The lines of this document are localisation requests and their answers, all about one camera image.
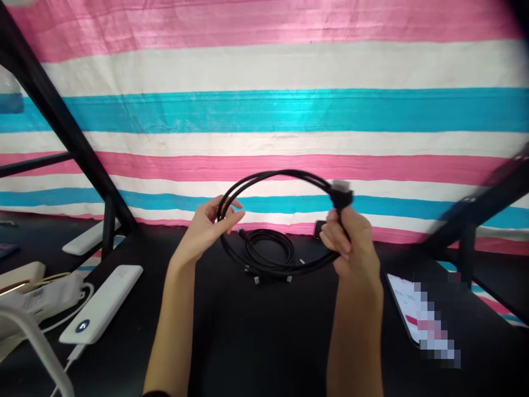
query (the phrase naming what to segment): tangled black cable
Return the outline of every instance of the tangled black cable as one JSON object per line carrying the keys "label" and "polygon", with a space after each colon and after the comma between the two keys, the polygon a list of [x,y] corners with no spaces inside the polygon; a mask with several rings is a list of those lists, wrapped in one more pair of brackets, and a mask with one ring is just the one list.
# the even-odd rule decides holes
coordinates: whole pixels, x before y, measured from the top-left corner
{"label": "tangled black cable", "polygon": [[[300,170],[279,170],[279,171],[266,171],[257,173],[254,175],[247,176],[233,185],[224,195],[219,204],[219,210],[217,212],[217,221],[220,222],[226,217],[228,209],[231,203],[237,196],[239,196],[248,187],[264,180],[271,178],[276,175],[287,175],[294,178],[302,179],[313,185],[319,187],[325,193],[329,194],[334,207],[340,211],[350,205],[353,202],[353,192],[349,190],[348,184],[344,181],[334,181],[331,185],[325,179],[320,178],[317,175],[300,171]],[[245,269],[252,274],[257,276],[269,275],[272,277],[289,277],[289,276],[300,276],[321,269],[322,267],[330,264],[334,261],[338,254],[333,251],[328,251],[324,256],[310,262],[296,261],[294,258],[294,245],[292,241],[283,233],[276,232],[275,230],[268,229],[257,229],[250,232],[246,232],[243,229],[239,229],[239,235],[243,238],[246,243],[245,254],[240,255],[229,243],[227,238],[223,235],[220,240],[228,255],[235,261],[244,265]],[[283,261],[277,261],[268,258],[262,252],[257,250],[256,243],[263,240],[271,240],[278,243],[284,250],[286,259]]]}

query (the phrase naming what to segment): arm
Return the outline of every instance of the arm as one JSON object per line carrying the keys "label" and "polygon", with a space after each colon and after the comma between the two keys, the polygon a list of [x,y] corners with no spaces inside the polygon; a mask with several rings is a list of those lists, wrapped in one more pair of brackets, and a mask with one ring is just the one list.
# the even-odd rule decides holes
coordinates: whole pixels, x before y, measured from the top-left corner
{"label": "arm", "polygon": [[352,207],[331,211],[321,238],[341,256],[334,262],[338,292],[327,362],[327,395],[383,396],[380,333],[384,293],[371,225]]}
{"label": "arm", "polygon": [[[187,395],[193,341],[195,264],[224,232],[230,232],[244,211],[228,211],[226,219],[214,223],[222,196],[201,205],[172,256],[165,276],[160,318],[143,393],[164,391],[171,397]],[[233,205],[242,208],[236,200]]]}

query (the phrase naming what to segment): pink stripe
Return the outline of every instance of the pink stripe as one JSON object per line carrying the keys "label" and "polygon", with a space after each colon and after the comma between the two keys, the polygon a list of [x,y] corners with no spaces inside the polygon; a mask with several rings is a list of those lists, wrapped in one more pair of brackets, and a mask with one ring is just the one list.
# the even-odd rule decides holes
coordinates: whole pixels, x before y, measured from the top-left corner
{"label": "pink stripe", "polygon": [[[102,221],[103,215],[92,215],[92,214],[82,214],[77,216],[69,216],[70,218],[80,218],[80,219],[97,219]],[[150,225],[165,225],[165,226],[189,226],[190,221],[185,221],[183,219],[143,219],[136,218],[140,223],[150,224]],[[253,222],[253,223],[240,223],[235,226],[233,230],[237,230],[238,227],[244,227],[246,230],[254,229],[272,229],[285,234],[301,234],[301,235],[313,235],[314,233],[314,224],[313,223],[296,223],[291,225],[282,225],[282,224],[273,224],[267,222]],[[398,230],[398,229],[389,229],[374,227],[373,228],[373,240],[384,243],[394,243],[394,244],[415,244],[421,243],[428,234],[410,232],[408,230]],[[513,242],[510,240],[491,238],[491,237],[480,237],[476,241],[476,249],[478,251],[487,251],[487,252],[500,252],[505,254],[512,255],[527,255],[529,256],[529,247],[527,242]]]}
{"label": "pink stripe", "polygon": [[[458,248],[459,242],[453,243],[449,248]],[[529,242],[512,241],[497,237],[480,237],[476,240],[478,251],[494,252],[500,254],[529,256]]]}
{"label": "pink stripe", "polygon": [[[0,154],[0,165],[54,153]],[[308,154],[247,157],[155,157],[98,152],[111,175],[173,181],[237,181],[270,169],[297,168],[325,179],[439,182],[482,186],[506,162],[495,157],[473,156],[355,156]],[[73,161],[27,171],[20,176],[80,173]]]}
{"label": "pink stripe", "polygon": [[140,49],[521,37],[499,0],[385,3],[38,0],[9,11],[42,62]]}
{"label": "pink stripe", "polygon": [[503,306],[499,302],[491,301],[489,298],[479,296],[479,299],[481,299],[483,302],[487,304],[488,307],[490,307],[492,310],[494,310],[496,313],[504,315],[504,314],[512,314],[505,306]]}
{"label": "pink stripe", "polygon": [[[62,152],[46,152],[46,153],[16,153],[16,154],[0,154],[0,166],[7,164],[19,163],[27,160],[33,160],[39,157],[46,157],[48,155],[59,154]],[[26,171],[13,176],[37,176],[50,174],[82,174],[81,168],[74,160],[68,160],[62,163],[48,165],[47,167],[37,168],[31,171]]]}

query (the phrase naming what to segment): left hand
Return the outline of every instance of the left hand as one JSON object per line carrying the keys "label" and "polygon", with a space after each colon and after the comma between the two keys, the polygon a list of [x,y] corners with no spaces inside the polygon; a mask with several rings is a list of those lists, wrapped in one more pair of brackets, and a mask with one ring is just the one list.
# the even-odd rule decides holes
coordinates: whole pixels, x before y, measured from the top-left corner
{"label": "left hand", "polygon": [[[226,217],[222,221],[215,223],[221,200],[222,196],[217,196],[197,208],[195,216],[193,216],[193,220],[180,241],[171,262],[176,261],[181,265],[196,262],[204,251],[212,246],[224,232],[229,234],[231,228],[241,221],[245,212],[235,211],[230,207]],[[231,204],[236,208],[242,208],[242,205],[237,200],[234,200]]]}

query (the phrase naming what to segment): usb connector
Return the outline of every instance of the usb connector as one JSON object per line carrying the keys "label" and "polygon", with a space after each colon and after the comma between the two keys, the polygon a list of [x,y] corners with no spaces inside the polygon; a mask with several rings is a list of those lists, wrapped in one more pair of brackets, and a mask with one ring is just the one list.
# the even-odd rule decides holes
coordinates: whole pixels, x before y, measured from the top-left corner
{"label": "usb connector", "polygon": [[[86,345],[76,345],[73,348],[72,352],[68,356],[68,362],[66,363],[66,366],[64,367],[64,373],[66,373],[68,369],[70,368],[70,366],[72,365],[72,363],[75,360],[77,360],[81,356],[81,354],[83,354],[84,349],[86,347],[87,347]],[[59,390],[59,387],[55,387],[50,397],[54,397],[58,390]]]}
{"label": "usb connector", "polygon": [[338,214],[353,202],[353,191],[349,188],[349,182],[341,179],[335,179],[332,182],[329,196]]}

